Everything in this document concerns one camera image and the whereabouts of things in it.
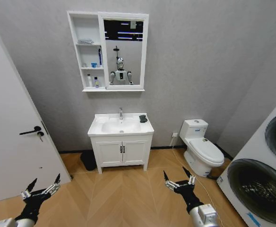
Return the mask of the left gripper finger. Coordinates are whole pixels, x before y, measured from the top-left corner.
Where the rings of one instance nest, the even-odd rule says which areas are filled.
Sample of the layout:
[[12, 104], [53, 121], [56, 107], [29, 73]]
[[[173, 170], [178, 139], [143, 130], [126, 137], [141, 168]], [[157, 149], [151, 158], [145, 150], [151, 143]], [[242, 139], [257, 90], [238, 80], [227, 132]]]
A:
[[54, 183], [43, 191], [43, 194], [53, 195], [60, 188], [60, 174], [57, 175]]
[[27, 188], [21, 192], [22, 198], [29, 198], [31, 196], [31, 191], [33, 190], [35, 184], [37, 182], [37, 178], [35, 178], [28, 186]]

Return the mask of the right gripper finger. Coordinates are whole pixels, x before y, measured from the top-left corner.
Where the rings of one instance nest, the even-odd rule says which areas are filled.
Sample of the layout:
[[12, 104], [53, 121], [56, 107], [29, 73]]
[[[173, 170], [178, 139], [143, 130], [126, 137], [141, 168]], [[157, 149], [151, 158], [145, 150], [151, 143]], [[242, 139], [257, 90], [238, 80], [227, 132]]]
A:
[[164, 173], [164, 184], [165, 184], [165, 186], [168, 187], [171, 190], [177, 189], [179, 187], [179, 185], [177, 183], [173, 182], [173, 181], [170, 181], [165, 171], [163, 171], [163, 173]]
[[187, 184], [188, 184], [188, 185], [191, 185], [191, 186], [194, 186], [194, 185], [195, 185], [195, 179], [196, 179], [196, 177], [195, 177], [194, 175], [192, 175], [192, 174], [188, 171], [188, 169], [186, 169], [185, 167], [182, 167], [182, 168], [183, 168], [185, 174], [186, 174], [187, 177], [188, 177], [188, 182], [187, 182]]

